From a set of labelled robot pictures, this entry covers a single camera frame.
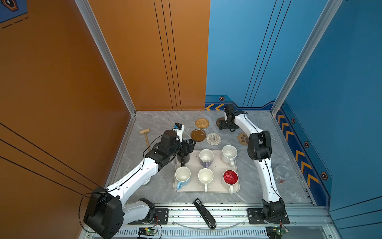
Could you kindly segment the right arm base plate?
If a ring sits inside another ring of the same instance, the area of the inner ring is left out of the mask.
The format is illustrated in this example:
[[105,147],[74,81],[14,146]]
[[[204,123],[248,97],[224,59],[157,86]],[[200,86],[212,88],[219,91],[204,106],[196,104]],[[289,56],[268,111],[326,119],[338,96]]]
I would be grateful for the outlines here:
[[267,220],[263,214],[262,208],[248,208],[247,216],[248,216],[249,223],[251,225],[259,225],[259,224],[278,225],[279,223],[283,225],[290,224],[290,220],[286,212],[284,212],[283,214],[279,216],[275,216]]

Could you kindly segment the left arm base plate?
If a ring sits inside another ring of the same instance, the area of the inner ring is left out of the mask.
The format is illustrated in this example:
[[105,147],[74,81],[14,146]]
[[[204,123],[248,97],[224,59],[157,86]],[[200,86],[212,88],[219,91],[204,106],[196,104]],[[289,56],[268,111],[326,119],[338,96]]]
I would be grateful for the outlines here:
[[159,222],[161,225],[166,225],[168,224],[168,219],[169,219],[168,208],[156,208],[154,217],[151,221],[136,220],[132,223],[129,223],[129,225],[155,225],[157,222]]

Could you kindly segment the dark brown round wooden coaster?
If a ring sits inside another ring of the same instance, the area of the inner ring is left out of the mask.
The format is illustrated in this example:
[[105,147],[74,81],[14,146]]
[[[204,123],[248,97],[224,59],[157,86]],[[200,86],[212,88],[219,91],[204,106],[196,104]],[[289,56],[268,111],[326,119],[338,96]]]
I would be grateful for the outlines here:
[[217,121],[216,121],[216,125],[217,127],[220,127],[220,122],[221,121],[225,121],[225,117],[221,117],[221,118],[218,118]]

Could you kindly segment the woven rattan round coaster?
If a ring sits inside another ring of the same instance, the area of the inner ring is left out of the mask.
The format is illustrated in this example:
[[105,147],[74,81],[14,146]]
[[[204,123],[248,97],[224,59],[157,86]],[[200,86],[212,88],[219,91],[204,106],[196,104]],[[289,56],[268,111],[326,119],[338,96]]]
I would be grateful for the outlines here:
[[210,122],[209,122],[209,120],[207,120],[205,118],[199,118],[196,120],[195,124],[198,128],[204,129],[204,128],[209,127]]

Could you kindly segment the black mug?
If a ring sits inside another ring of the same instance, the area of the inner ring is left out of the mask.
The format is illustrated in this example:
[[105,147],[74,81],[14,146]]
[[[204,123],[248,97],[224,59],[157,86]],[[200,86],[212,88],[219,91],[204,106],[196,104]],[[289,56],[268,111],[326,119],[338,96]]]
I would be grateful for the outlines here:
[[178,153],[177,154],[177,161],[181,164],[182,167],[184,167],[190,161],[190,154],[189,153]]

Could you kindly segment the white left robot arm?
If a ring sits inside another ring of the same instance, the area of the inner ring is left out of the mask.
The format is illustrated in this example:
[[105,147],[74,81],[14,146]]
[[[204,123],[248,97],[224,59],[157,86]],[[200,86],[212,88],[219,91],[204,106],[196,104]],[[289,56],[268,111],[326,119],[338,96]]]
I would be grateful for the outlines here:
[[177,155],[185,156],[193,152],[193,139],[183,139],[183,130],[166,130],[160,142],[143,152],[143,160],[119,181],[105,189],[98,187],[89,194],[90,199],[83,218],[103,239],[111,239],[119,229],[135,221],[151,223],[154,219],[155,205],[145,198],[127,204],[131,195],[152,176],[169,164]]

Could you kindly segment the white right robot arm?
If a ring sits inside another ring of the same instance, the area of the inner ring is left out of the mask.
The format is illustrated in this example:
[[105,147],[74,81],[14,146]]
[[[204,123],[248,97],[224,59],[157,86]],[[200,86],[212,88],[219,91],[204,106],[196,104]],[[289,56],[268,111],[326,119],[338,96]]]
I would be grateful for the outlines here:
[[257,127],[245,111],[235,109],[232,104],[226,105],[224,112],[224,119],[218,121],[219,129],[229,129],[231,132],[241,129],[249,137],[247,153],[254,160],[263,192],[261,218],[269,224],[289,224],[285,203],[278,192],[272,172],[272,143],[269,131]]

